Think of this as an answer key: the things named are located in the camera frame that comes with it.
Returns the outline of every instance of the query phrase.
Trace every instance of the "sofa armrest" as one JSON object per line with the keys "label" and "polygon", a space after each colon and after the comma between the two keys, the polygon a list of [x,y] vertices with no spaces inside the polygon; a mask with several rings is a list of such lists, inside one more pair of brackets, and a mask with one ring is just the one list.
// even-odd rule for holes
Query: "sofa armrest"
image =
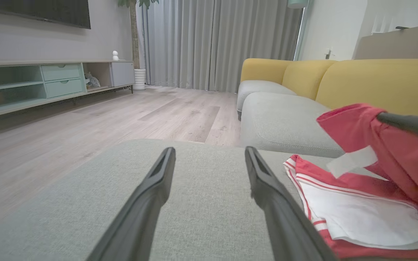
{"label": "sofa armrest", "polygon": [[243,62],[241,69],[241,79],[245,80],[264,80],[282,84],[285,69],[292,61],[248,58]]}

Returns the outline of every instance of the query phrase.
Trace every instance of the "gray sofa cushion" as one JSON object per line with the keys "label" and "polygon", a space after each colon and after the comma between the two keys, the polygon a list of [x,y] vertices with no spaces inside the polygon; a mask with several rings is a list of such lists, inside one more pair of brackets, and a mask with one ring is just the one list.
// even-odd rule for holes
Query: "gray sofa cushion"
{"label": "gray sofa cushion", "polygon": [[330,109],[302,96],[249,94],[243,105],[241,145],[274,152],[339,157],[344,152],[316,122],[327,111]]}
{"label": "gray sofa cushion", "polygon": [[253,92],[273,92],[275,94],[296,95],[294,91],[274,82],[260,80],[242,81],[238,88],[237,111],[242,111],[244,99]]}

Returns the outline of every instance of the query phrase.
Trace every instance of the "lamp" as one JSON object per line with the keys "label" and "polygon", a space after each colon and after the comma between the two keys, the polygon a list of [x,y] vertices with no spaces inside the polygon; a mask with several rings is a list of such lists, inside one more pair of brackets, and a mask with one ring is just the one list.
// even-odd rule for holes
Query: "lamp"
{"label": "lamp", "polygon": [[307,7],[309,0],[288,0],[288,8],[304,8]]}

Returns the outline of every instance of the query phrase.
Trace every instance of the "curtain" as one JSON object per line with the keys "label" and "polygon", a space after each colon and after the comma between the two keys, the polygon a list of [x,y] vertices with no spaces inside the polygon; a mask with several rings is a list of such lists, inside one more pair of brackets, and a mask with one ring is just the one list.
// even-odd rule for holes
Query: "curtain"
{"label": "curtain", "polygon": [[246,58],[294,58],[301,15],[286,0],[163,0],[142,8],[147,83],[237,92]]}

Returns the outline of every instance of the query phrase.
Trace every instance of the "white stripe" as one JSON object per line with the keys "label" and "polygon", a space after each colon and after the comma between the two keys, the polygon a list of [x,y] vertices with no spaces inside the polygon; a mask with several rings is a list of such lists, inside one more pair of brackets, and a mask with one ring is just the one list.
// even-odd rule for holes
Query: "white stripe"
{"label": "white stripe", "polygon": [[286,167],[285,166],[285,170],[286,170],[286,172],[287,172],[287,176],[290,178],[290,180],[291,180],[291,182],[293,183],[293,185],[295,186],[295,188],[296,188],[296,190],[298,191],[298,193],[299,193],[299,197],[301,198],[301,202],[302,202],[302,207],[304,208],[304,213],[305,213],[305,215],[306,215],[306,217],[308,217],[308,211],[307,211],[307,204],[306,204],[306,199],[305,199],[305,197],[304,197],[304,195],[303,195],[303,193],[301,192],[301,189],[296,185],[296,182],[295,182],[295,180],[296,181],[298,181],[295,177],[292,177],[291,175],[290,175],[290,173],[288,172],[288,170],[290,170],[291,171],[291,174],[292,175],[295,175],[296,176],[296,172],[294,171],[294,170],[291,170],[291,169],[289,169],[288,167]]}
{"label": "white stripe", "polygon": [[[360,197],[365,197],[365,198],[375,198],[375,199],[380,199],[380,200],[387,200],[387,201],[391,201],[391,202],[395,202],[395,203],[402,203],[402,204],[404,204],[408,207],[411,207],[411,208],[417,210],[417,207],[415,207],[411,203],[408,203],[408,202],[405,202],[405,201],[402,201],[402,200],[394,200],[394,199],[389,199],[389,198],[385,198],[385,197],[379,197],[379,196],[372,195],[372,194],[369,194],[369,193],[365,193],[365,192],[362,192],[362,191],[359,191],[359,190],[352,190],[350,188],[342,188],[342,187],[333,186],[333,185],[321,182],[319,180],[316,180],[313,177],[310,177],[308,175],[301,174],[301,173],[297,173],[296,176],[307,179],[307,180],[296,179],[299,183],[306,183],[308,185],[311,185],[311,186],[313,186],[315,188],[318,188],[318,189],[321,189],[321,190],[326,190],[326,191],[341,193],[341,194],[346,194],[346,195],[355,195],[355,196],[360,196]],[[318,185],[316,185],[312,182],[315,182],[319,185],[322,185],[325,188],[321,187],[321,186],[318,186]]]}
{"label": "white stripe", "polygon": [[328,229],[327,223],[320,223],[320,224],[314,225],[314,228],[317,231]]}
{"label": "white stripe", "polygon": [[315,216],[314,218],[312,218],[312,224],[314,224],[314,223],[316,223],[317,221],[325,221],[325,219],[324,218],[320,218],[320,217],[317,217],[317,216]]}
{"label": "white stripe", "polygon": [[296,169],[295,169],[296,168],[296,162],[294,160],[290,159],[290,158],[286,162],[284,162],[283,165],[285,167],[288,167],[290,170],[296,171]]}
{"label": "white stripe", "polygon": [[309,206],[309,210],[311,211],[311,219],[312,219],[312,223],[314,223],[315,221],[321,221],[321,220],[325,220],[323,218],[318,217],[315,212],[312,210],[311,206]]}

